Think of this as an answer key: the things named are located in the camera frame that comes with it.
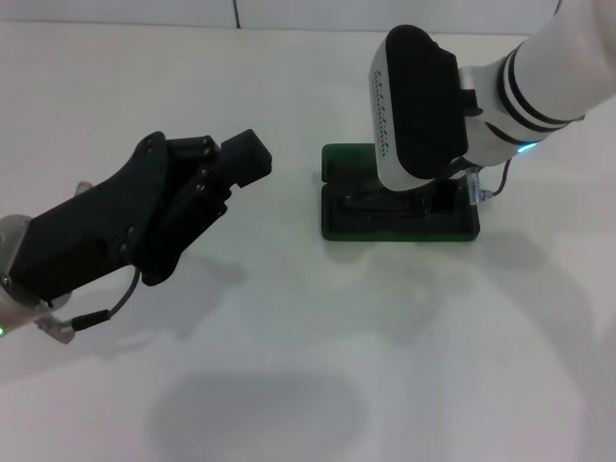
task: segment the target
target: blue led light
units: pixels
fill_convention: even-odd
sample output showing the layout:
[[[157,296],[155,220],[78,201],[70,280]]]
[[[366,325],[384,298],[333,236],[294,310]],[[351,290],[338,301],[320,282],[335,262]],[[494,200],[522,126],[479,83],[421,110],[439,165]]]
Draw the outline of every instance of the blue led light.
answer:
[[[537,145],[536,142],[534,142],[533,144],[527,144],[526,146],[522,146],[520,149],[518,149],[518,152],[523,153],[524,151],[528,151],[529,149],[532,149],[536,145]]]

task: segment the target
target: white wall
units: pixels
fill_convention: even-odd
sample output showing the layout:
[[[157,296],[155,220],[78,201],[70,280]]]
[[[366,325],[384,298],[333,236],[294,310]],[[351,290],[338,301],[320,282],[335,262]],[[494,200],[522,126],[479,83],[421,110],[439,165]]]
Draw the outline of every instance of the white wall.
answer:
[[[0,19],[235,27],[232,0],[0,0]]]
[[[557,0],[238,0],[245,28],[530,34]],[[235,27],[233,0],[0,0],[0,19]]]

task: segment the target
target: green base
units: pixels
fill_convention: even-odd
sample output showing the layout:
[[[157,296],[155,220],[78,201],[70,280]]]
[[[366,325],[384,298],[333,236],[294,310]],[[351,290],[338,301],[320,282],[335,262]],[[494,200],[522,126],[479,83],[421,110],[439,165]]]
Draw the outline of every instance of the green base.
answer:
[[[373,144],[322,150],[321,233],[337,242],[469,242],[479,234],[465,180],[390,192],[378,180]]]

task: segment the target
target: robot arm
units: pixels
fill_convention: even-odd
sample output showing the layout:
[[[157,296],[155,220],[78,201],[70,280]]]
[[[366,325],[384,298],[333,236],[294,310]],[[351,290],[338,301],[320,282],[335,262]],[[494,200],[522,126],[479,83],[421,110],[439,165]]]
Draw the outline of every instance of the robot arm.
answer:
[[[394,29],[371,69],[382,184],[408,191],[451,166],[496,166],[616,93],[616,3],[582,0],[496,63],[458,69],[424,31]]]
[[[52,313],[73,290],[128,265],[147,286],[165,281],[226,212],[230,188],[270,172],[271,155],[251,130],[221,147],[210,137],[167,140],[156,132],[100,185],[78,189],[39,217],[0,219],[0,335],[36,322],[67,343],[75,331],[107,321],[115,310],[72,322]]]

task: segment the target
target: white table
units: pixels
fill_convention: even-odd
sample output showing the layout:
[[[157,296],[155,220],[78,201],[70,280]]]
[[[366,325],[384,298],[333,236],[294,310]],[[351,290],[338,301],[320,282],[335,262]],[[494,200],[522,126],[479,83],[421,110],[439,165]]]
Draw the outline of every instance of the white table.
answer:
[[[382,38],[0,25],[0,216],[106,179],[155,130],[252,128],[274,157],[111,323],[70,346],[34,327],[2,339],[6,460],[614,460],[616,105],[516,160],[473,244],[327,243],[321,147],[371,141]],[[522,40],[437,39],[461,65]]]

